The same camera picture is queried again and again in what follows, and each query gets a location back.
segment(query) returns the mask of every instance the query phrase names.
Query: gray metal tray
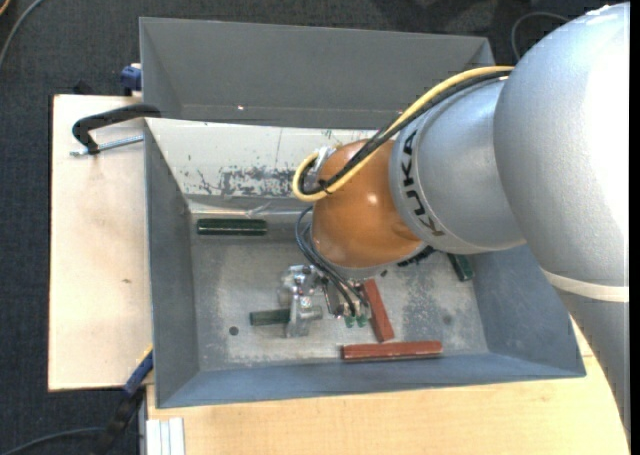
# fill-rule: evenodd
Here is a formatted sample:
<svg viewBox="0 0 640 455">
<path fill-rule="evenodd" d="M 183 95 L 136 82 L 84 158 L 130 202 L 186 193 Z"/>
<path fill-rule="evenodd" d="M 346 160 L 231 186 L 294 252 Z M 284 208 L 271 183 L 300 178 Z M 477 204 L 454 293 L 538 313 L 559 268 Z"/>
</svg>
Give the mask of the gray metal tray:
<svg viewBox="0 0 640 455">
<path fill-rule="evenodd" d="M 342 344 L 375 338 L 327 314 L 303 338 L 249 325 L 249 312 L 277 307 L 282 272 L 304 261 L 291 224 L 302 205 L 286 190 L 298 149 L 269 167 L 284 176 L 284 193 L 251 191 L 242 181 L 255 179 L 272 139 L 209 121 L 375 128 L 453 72 L 492 64 L 484 39 L 143 19 L 141 43 L 145 102 L 165 117 L 206 121 L 174 129 L 148 120 L 145 130 L 160 407 L 584 375 L 568 314 L 527 247 L 474 256 L 473 281 L 458 281 L 444 254 L 377 278 L 397 339 L 438 339 L 437 359 L 344 363 Z M 222 149 L 228 133 L 237 154 Z M 298 140 L 290 135 L 277 139 L 278 151 Z M 205 143 L 215 158 L 203 156 Z M 237 172 L 235 188 L 212 178 L 222 168 Z M 196 234 L 199 218 L 261 201 L 271 205 L 258 209 L 273 227 L 266 237 Z"/>
</svg>

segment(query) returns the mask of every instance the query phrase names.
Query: green object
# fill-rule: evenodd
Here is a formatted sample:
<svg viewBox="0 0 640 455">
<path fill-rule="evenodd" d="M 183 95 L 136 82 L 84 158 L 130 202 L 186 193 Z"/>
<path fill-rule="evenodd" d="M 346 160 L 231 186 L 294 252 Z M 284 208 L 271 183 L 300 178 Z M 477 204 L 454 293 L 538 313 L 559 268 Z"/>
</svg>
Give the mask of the green object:
<svg viewBox="0 0 640 455">
<path fill-rule="evenodd" d="M 196 230 L 199 235 L 264 236 L 267 222 L 260 219 L 200 219 Z"/>
<path fill-rule="evenodd" d="M 272 309 L 271 311 L 253 311 L 249 313 L 249 323 L 253 326 L 287 324 L 290 318 L 289 309 Z"/>
<path fill-rule="evenodd" d="M 363 313 L 358 315 L 356 321 L 358 322 L 358 327 L 364 327 L 369 322 L 369 318 L 367 318 L 367 315 Z"/>
<path fill-rule="evenodd" d="M 473 279 L 475 274 L 473 273 L 469 258 L 462 254 L 447 254 L 447 256 L 449 256 L 449 261 L 451 261 L 453 269 L 456 271 L 460 281 Z"/>
</svg>

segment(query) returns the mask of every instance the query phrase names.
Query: gray carpet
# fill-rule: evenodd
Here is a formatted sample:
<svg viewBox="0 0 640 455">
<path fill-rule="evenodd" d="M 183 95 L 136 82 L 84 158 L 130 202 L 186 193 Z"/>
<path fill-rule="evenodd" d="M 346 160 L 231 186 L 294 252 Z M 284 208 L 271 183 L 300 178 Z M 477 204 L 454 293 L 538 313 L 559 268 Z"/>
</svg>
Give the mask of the gray carpet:
<svg viewBox="0 0 640 455">
<path fill-rule="evenodd" d="M 15 0 L 0 17 L 0 45 L 33 1 Z M 497 62 L 512 63 L 509 33 L 521 15 L 574 17 L 619 1 L 49 0 L 37 8 L 0 71 L 0 453 L 58 430 L 104 425 L 118 400 L 115 390 L 47 393 L 48 100 L 79 80 L 97 94 L 122 94 L 119 73 L 139 60 L 139 16 L 482 35 Z M 521 51 L 553 26 L 523 26 Z M 33 453 L 86 453 L 87 446 L 66 440 Z M 114 453 L 136 453 L 136 438 Z"/>
</svg>

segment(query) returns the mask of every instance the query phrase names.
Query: yellow cable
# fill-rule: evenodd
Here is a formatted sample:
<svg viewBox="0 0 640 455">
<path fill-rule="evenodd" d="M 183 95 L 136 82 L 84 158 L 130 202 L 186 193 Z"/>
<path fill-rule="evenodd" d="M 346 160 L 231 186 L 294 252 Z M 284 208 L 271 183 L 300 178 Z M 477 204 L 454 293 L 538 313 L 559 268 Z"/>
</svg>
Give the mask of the yellow cable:
<svg viewBox="0 0 640 455">
<path fill-rule="evenodd" d="M 422 95 L 415 103 L 413 103 L 407 110 L 405 110 L 402 115 L 395 120 L 395 122 L 389 126 L 389 128 L 385 131 L 388 133 L 390 130 L 395 128 L 398 124 L 403 122 L 408 117 L 412 116 L 415 112 L 421 109 L 424 105 L 426 105 L 429 101 L 431 101 L 438 94 L 443 91 L 458 85 L 460 82 L 464 80 L 468 80 L 470 78 L 475 78 L 477 76 L 487 75 L 491 73 L 496 73 L 498 71 L 510 71 L 513 69 L 513 66 L 488 66 L 488 67 L 480 67 L 475 69 L 470 69 L 469 71 L 463 71 L 462 73 L 458 73 L 457 75 L 452 76 L 451 78 L 447 78 L 446 80 L 440 82 L 435 87 L 429 89 L 424 95 Z M 318 157 L 318 152 L 315 151 L 311 153 L 304 161 L 300 164 L 300 166 L 296 169 L 295 174 L 293 175 L 292 188 L 295 196 L 301 201 L 312 203 L 316 202 L 327 195 L 332 194 L 345 183 L 347 183 L 353 176 L 355 176 L 360 170 L 369 162 L 369 160 L 373 157 L 377 149 L 371 152 L 371 154 L 367 155 L 361 162 L 358 162 L 353 169 L 348 171 L 344 176 L 342 176 L 338 181 L 333 183 L 331 186 L 327 187 L 325 190 L 320 190 L 319 192 L 315 192 L 313 194 L 303 194 L 300 190 L 300 178 L 304 170 Z"/>
</svg>

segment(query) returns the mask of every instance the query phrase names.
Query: wooden table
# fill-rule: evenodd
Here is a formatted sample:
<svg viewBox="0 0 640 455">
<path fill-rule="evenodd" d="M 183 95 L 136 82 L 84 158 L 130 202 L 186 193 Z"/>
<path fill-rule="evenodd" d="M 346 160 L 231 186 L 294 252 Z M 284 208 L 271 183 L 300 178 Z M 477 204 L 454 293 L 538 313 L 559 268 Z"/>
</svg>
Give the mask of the wooden table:
<svg viewBox="0 0 640 455">
<path fill-rule="evenodd" d="M 54 98 L 51 391 L 122 385 L 151 340 L 142 147 L 69 156 L 77 119 L 132 101 Z M 96 139 L 140 124 L 109 130 Z M 150 384 L 143 412 L 184 418 L 188 455 L 629 453 L 604 374 L 579 341 L 585 378 L 180 409 L 156 409 Z"/>
</svg>

